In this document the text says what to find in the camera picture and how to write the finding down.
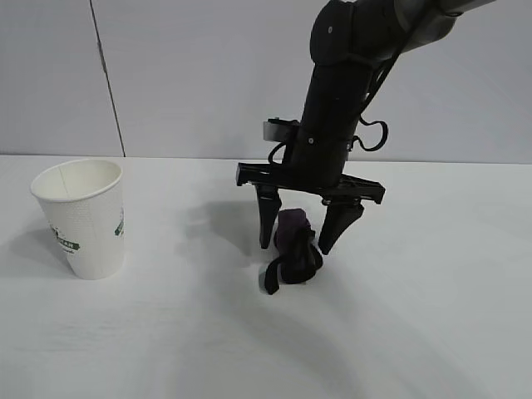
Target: cup rim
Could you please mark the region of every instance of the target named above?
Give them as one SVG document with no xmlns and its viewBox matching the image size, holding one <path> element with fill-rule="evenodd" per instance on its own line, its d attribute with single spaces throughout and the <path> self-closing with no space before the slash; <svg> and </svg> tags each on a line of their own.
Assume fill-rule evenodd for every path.
<svg viewBox="0 0 532 399">
<path fill-rule="evenodd" d="M 34 191 L 35 189 L 35 183 L 44 175 L 46 174 L 47 172 L 49 172 L 50 170 L 54 170 L 56 168 L 59 168 L 61 166 L 64 166 L 64 165 L 69 165 L 69 164 L 74 164 L 74 163 L 77 163 L 77 162 L 87 162 L 87 161 L 97 161 L 97 162 L 106 162 L 108 164 L 113 164 L 114 166 L 117 166 L 118 167 L 118 170 L 120 171 L 120 173 L 118 174 L 118 177 L 116 177 L 116 179 L 114 179 L 110 184 L 106 185 L 105 187 L 102 187 L 101 189 L 98 189 L 96 191 L 93 191 L 91 192 L 90 194 L 86 194 L 86 195 L 82 195 L 82 196 L 79 196 L 79 197 L 75 197 L 75 198 L 54 198 L 54 197 L 43 197 L 43 196 L 40 196 L 40 195 L 37 195 Z M 76 201 L 81 201 L 81 200 L 88 200 L 92 197 L 96 197 L 97 195 L 100 195 L 100 194 L 103 194 L 105 193 L 106 191 L 112 189 L 115 185 L 118 184 L 118 182 L 121 180 L 122 178 L 122 167 L 120 165 L 118 165 L 116 162 L 112 162 L 110 160 L 102 160 L 102 159 L 91 159 L 91 158 L 85 158 L 85 159 L 82 159 L 82 160 L 69 160 L 67 162 L 63 162 L 61 164 L 58 164 L 58 165 L 54 165 L 54 166 L 51 166 L 45 170 L 43 170 L 41 173 L 39 173 L 35 179 L 33 179 L 32 183 L 30 184 L 30 192 L 32 193 L 32 195 L 37 198 L 38 200 L 41 200 L 41 201 L 46 201 L 46 202 L 76 202 Z"/>
</svg>

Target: fabric object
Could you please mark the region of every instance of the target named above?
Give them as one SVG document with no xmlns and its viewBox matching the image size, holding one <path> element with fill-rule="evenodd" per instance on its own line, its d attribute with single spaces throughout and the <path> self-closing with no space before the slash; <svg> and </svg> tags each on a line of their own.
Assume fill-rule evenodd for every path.
<svg viewBox="0 0 532 399">
<path fill-rule="evenodd" d="M 314 237 L 304 210 L 279 212 L 273 237 L 279 257 L 268 266 L 264 279 L 264 288 L 270 295 L 279 290 L 278 276 L 286 284 L 299 284 L 314 277 L 322 267 L 322 255 L 312 244 Z"/>
</svg>

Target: purple cloth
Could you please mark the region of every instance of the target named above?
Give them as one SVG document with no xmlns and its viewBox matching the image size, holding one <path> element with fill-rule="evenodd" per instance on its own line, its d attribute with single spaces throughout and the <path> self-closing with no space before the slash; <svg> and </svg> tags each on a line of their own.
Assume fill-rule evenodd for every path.
<svg viewBox="0 0 532 399">
<path fill-rule="evenodd" d="M 275 246 L 280 254 L 286 254 L 291 248 L 296 232 L 303 227 L 310 228 L 310 223 L 307 220 L 307 214 L 300 208 L 280 211 L 278 220 Z"/>
</svg>

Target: black cable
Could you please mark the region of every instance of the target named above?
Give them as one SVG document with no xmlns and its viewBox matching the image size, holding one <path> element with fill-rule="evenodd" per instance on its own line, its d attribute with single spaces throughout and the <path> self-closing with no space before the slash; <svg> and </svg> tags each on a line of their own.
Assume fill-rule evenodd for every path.
<svg viewBox="0 0 532 399">
<path fill-rule="evenodd" d="M 273 150 L 270 151 L 270 153 L 268 154 L 268 163 L 271 164 L 271 165 L 277 165 L 277 166 L 281 166 L 281 164 L 275 162 L 273 160 L 273 157 L 275 156 L 275 154 L 277 153 L 277 151 L 279 151 L 281 148 L 283 148 L 284 146 L 286 146 L 287 142 L 286 141 L 281 141 L 279 144 L 277 144 Z"/>
<path fill-rule="evenodd" d="M 362 113 L 367 109 L 367 107 L 371 104 L 375 96 L 377 95 L 378 91 L 381 89 L 382 84 L 384 81 L 388 78 L 388 75 L 392 71 L 392 68 L 395 66 L 397 59 L 399 59 L 399 56 L 404 52 L 406 46 L 408 46 L 408 43 L 410 40 L 414 37 L 416 34 L 417 29 L 419 26 L 423 23 L 423 20 L 425 19 L 428 12 L 433 8 L 433 4 L 429 2 L 427 5 L 424 6 L 424 8 L 417 14 L 416 19 L 414 19 L 414 22 L 412 23 L 410 31 L 405 35 L 402 42 L 397 46 L 396 50 L 393 52 L 392 57 L 385 62 L 384 66 L 379 68 L 379 70 L 376 71 L 377 74 L 379 74 L 379 77 L 372 82 L 370 85 L 370 91 L 366 97 L 366 100 L 362 103 L 359 110 L 356 111 L 353 115 L 353 120 L 359 117 L 360 122 L 364 126 L 371 126 L 375 124 L 379 124 L 382 126 L 382 138 L 378 142 L 377 145 L 367 148 L 364 143 L 362 142 L 362 139 L 358 135 L 354 135 L 353 132 L 353 138 L 352 138 L 352 145 L 353 147 L 354 143 L 358 141 L 358 144 L 361 146 L 361 148 L 364 151 L 372 152 L 380 150 L 387 142 L 388 139 L 388 125 L 385 121 L 374 121 L 374 122 L 366 122 L 362 118 Z"/>
</svg>

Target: cup logo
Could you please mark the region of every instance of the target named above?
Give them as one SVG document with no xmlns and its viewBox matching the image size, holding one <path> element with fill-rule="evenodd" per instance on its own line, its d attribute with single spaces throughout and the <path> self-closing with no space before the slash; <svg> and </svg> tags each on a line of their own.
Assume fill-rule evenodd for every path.
<svg viewBox="0 0 532 399">
<path fill-rule="evenodd" d="M 122 208 L 122 211 L 120 212 L 120 223 L 118 224 L 118 227 L 115 229 L 115 236 L 122 236 L 124 235 L 124 208 Z"/>
<path fill-rule="evenodd" d="M 57 227 L 50 225 L 54 235 L 56 236 L 57 242 L 61 245 L 63 251 L 68 252 L 69 254 L 74 254 L 74 251 L 77 251 L 80 248 L 78 243 L 73 243 L 65 239 L 65 236 L 61 233 Z"/>
</svg>

